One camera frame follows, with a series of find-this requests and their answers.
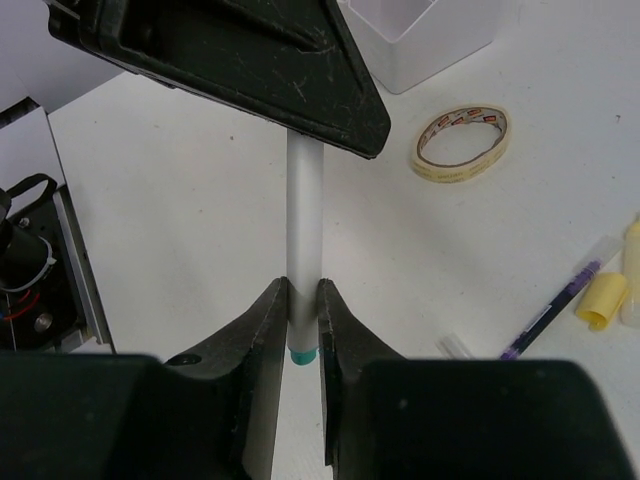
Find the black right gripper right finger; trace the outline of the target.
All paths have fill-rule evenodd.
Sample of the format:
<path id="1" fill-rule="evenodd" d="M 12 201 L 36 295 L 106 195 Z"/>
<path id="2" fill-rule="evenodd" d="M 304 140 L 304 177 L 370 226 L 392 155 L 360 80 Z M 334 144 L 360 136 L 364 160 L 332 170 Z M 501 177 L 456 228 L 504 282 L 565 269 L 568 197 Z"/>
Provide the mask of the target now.
<path id="1" fill-rule="evenodd" d="M 325 462 L 337 479 L 631 479 L 599 389 L 559 360 L 408 359 L 317 289 Z"/>

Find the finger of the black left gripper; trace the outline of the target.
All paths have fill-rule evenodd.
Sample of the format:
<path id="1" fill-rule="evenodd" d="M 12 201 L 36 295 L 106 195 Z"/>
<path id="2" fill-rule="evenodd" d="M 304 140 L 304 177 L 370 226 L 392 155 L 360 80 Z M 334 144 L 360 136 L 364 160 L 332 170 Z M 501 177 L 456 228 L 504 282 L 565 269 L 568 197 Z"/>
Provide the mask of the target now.
<path id="1" fill-rule="evenodd" d="M 52 37 L 365 159 L 391 120 L 334 1 L 51 1 Z"/>

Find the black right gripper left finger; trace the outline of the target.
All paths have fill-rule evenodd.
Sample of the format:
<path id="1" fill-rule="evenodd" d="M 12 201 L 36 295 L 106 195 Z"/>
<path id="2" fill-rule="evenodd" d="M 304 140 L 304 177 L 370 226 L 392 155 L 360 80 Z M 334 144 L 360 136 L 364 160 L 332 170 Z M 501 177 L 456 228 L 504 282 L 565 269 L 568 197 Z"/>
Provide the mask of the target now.
<path id="1" fill-rule="evenodd" d="M 289 283 L 194 347 L 144 355 L 6 353 L 5 479 L 267 479 Z"/>

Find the white marker teal cap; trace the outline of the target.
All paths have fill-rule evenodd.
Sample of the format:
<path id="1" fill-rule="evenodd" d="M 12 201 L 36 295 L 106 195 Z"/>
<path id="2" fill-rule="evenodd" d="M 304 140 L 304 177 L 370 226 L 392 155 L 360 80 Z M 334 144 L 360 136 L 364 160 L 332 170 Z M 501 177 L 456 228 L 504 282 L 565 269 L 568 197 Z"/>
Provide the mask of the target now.
<path id="1" fill-rule="evenodd" d="M 316 291 L 322 277 L 324 144 L 294 130 L 286 145 L 287 344 L 304 366 L 318 348 Z"/>

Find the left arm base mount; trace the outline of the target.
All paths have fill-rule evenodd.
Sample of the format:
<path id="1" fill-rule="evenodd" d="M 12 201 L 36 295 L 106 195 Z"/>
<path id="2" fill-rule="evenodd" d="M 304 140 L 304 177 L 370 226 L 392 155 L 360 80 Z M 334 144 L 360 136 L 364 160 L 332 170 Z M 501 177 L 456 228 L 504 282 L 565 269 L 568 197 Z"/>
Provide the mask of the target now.
<path id="1" fill-rule="evenodd" d="M 59 347 L 86 326 L 54 204 L 58 183 L 37 173 L 1 191 L 1 349 Z"/>

